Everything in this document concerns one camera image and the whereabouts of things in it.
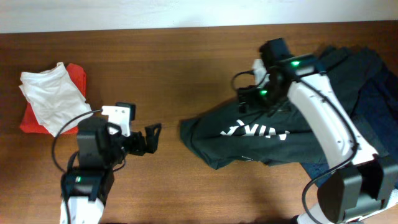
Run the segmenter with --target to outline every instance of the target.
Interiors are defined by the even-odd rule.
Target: red cloth
[[[70,63],[67,66],[67,71],[72,82],[80,90],[81,94],[86,97],[86,73],[84,69],[79,65]],[[21,128],[25,133],[49,134],[46,128],[42,125],[39,125],[39,123],[37,122],[30,103],[27,104],[25,115],[22,119],[21,125],[19,125],[19,128]],[[76,134],[77,132],[78,128],[74,127],[64,132],[64,134]]]

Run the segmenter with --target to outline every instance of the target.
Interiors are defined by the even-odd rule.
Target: black t-shirt
[[[370,78],[367,61],[361,54],[378,57],[368,49],[353,54],[342,48],[325,52],[320,58],[335,95],[348,114],[354,110],[360,88]],[[360,131],[366,137],[366,130]],[[326,163],[310,126],[290,102],[267,116],[250,108],[245,114],[239,113],[238,102],[233,100],[201,118],[182,121],[180,132],[189,150],[214,169],[236,159],[261,161],[269,166],[287,162]]]

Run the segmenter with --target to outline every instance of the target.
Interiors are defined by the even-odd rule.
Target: folded white shirt
[[[91,111],[90,105],[85,103],[86,98],[70,80],[62,62],[44,72],[22,72],[21,81],[22,85],[19,88],[32,105],[38,123],[53,136],[72,118]],[[91,115],[72,122],[63,132],[75,127],[81,120]]]

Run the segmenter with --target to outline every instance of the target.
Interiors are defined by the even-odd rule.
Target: wooden table
[[[102,221],[124,223],[239,223],[302,213],[309,181],[299,164],[266,167],[234,162],[213,170],[180,141],[178,124],[234,97],[229,80],[251,68],[266,40],[284,37],[293,54],[322,46],[368,46],[398,73],[398,21],[191,29],[109,30],[0,35],[0,223],[57,223],[60,176],[52,164],[52,136],[24,134],[22,71],[56,62],[87,72],[92,108],[116,101],[137,105],[132,128],[161,122],[159,149],[129,156],[116,173]],[[62,136],[65,165],[76,136]],[[316,189],[308,201],[316,201]],[[367,223],[396,223],[398,207]]]

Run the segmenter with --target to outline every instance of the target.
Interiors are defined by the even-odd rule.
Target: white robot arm
[[[108,120],[90,117],[80,121],[77,135],[79,151],[71,156],[67,170],[63,170],[55,160],[55,143],[62,130],[84,114],[69,121],[56,135],[53,159],[64,173],[61,179],[63,202],[60,224],[98,224],[114,182],[113,173],[124,167],[125,157],[128,154],[143,156],[157,150],[161,124],[145,127],[146,137],[141,132],[130,131],[135,108],[129,103],[103,106],[92,113],[101,111],[103,115],[108,115]],[[79,166],[73,167],[76,157]],[[113,169],[122,162],[121,167]]]
[[[317,58],[293,57],[283,39],[268,41],[260,53],[261,61],[254,62],[252,71],[256,86],[237,90],[239,106],[260,106],[272,114],[280,102],[289,100],[307,120],[331,167],[305,187],[302,200],[307,213],[296,222],[361,221],[394,206],[398,202],[394,189],[398,165],[389,156],[380,158],[355,128]],[[332,176],[318,189],[319,203],[309,210],[307,190],[328,174]]]

